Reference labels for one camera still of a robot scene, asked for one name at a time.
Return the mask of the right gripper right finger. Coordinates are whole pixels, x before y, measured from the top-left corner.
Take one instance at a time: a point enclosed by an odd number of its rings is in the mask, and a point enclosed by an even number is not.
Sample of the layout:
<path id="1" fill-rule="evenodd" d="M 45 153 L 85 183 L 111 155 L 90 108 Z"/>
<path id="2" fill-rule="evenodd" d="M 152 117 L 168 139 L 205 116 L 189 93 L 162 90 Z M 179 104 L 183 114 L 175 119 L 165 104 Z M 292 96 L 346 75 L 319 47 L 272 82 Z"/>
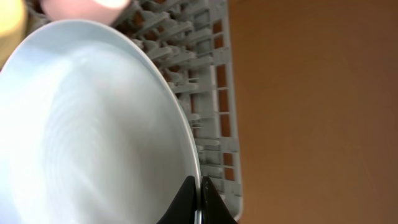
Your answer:
<path id="1" fill-rule="evenodd" d="M 201 207 L 204 224 L 238 224 L 207 176 L 201 181 Z"/>

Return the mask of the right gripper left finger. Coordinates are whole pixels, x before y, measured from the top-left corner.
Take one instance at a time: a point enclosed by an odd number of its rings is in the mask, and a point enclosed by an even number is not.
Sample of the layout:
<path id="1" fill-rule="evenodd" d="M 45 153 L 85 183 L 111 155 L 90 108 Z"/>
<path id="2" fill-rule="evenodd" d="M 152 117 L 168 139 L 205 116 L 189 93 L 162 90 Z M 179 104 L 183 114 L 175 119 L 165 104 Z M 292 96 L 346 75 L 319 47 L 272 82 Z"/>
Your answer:
<path id="1" fill-rule="evenodd" d="M 197 189 L 195 178 L 188 176 L 157 224 L 194 224 L 196 210 Z"/>

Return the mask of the light blue plate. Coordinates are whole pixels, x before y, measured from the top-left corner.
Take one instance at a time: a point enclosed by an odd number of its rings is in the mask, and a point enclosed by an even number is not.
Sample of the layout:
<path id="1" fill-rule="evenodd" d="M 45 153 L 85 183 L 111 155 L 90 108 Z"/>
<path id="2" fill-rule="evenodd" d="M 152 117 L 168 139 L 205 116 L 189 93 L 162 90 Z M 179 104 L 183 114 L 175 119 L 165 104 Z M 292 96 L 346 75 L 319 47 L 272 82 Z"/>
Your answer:
<path id="1" fill-rule="evenodd" d="M 158 223 L 173 210 L 199 222 L 199 198 L 188 121 L 132 40 L 68 20 L 13 51 L 1 70 L 2 223 Z"/>

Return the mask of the pink white cup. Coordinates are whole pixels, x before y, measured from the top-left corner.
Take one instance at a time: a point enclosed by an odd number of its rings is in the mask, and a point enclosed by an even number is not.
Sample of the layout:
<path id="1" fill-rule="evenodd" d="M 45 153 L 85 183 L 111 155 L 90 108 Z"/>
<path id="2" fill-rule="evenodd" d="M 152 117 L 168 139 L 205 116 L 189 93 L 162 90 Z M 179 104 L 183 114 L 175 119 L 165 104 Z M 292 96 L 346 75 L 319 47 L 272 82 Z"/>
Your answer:
<path id="1" fill-rule="evenodd" d="M 51 21 L 85 19 L 111 25 L 131 0 L 41 0 L 40 6 Z"/>

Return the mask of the yellow plastic cup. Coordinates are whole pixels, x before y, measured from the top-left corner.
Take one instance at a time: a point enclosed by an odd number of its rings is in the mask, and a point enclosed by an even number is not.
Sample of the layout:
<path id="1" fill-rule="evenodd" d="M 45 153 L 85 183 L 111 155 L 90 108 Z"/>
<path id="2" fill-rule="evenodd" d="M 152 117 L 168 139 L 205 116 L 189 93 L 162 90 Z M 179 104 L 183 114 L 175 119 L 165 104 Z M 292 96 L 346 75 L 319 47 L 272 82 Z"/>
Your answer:
<path id="1" fill-rule="evenodd" d="M 25 37 L 27 16 L 24 0 L 1 0 L 1 68 Z"/>

